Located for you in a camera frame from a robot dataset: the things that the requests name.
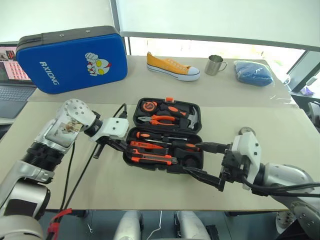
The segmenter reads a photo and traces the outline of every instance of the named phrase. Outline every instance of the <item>laptop keyboard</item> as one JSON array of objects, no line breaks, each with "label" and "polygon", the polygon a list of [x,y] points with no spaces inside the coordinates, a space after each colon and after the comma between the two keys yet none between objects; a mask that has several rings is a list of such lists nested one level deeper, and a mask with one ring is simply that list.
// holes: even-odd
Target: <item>laptop keyboard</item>
[{"label": "laptop keyboard", "polygon": [[30,87],[2,87],[0,86],[0,100],[26,102],[34,92],[34,88]]}]

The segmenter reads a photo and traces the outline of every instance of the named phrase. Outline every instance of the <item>orange pliers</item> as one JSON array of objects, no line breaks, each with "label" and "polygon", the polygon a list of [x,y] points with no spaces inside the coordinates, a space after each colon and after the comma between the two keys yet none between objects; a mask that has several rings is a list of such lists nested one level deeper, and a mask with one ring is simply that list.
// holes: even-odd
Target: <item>orange pliers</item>
[{"label": "orange pliers", "polygon": [[177,118],[174,116],[158,116],[158,115],[152,115],[152,116],[140,116],[138,117],[138,120],[143,121],[143,122],[149,122],[152,125],[164,125],[164,126],[177,126],[173,123],[164,123],[160,122],[160,120],[169,120],[169,121],[176,121]]}]

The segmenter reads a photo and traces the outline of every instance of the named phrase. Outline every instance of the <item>blue cloth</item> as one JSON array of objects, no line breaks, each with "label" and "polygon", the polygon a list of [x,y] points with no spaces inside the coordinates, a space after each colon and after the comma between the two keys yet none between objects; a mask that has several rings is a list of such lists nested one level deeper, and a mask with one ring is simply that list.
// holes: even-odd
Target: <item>blue cloth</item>
[{"label": "blue cloth", "polygon": [[234,61],[237,79],[255,86],[267,86],[274,80],[266,65],[253,61]]}]

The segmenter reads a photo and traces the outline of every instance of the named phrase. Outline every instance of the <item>metal mug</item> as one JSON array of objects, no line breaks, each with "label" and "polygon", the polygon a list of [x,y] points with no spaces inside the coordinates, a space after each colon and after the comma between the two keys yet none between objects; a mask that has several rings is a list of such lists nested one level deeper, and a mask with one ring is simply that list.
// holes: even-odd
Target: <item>metal mug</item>
[{"label": "metal mug", "polygon": [[219,55],[211,55],[209,56],[209,60],[205,66],[205,73],[211,76],[216,75],[218,72],[223,71],[227,67],[227,63],[224,59]]}]

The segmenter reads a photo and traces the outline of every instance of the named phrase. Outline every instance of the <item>laptop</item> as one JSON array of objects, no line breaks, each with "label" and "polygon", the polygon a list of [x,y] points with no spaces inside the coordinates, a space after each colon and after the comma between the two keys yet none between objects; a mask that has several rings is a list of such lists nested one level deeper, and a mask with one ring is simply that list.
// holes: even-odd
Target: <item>laptop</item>
[{"label": "laptop", "polygon": [[14,119],[37,88],[16,61],[16,48],[0,43],[0,118]]}]

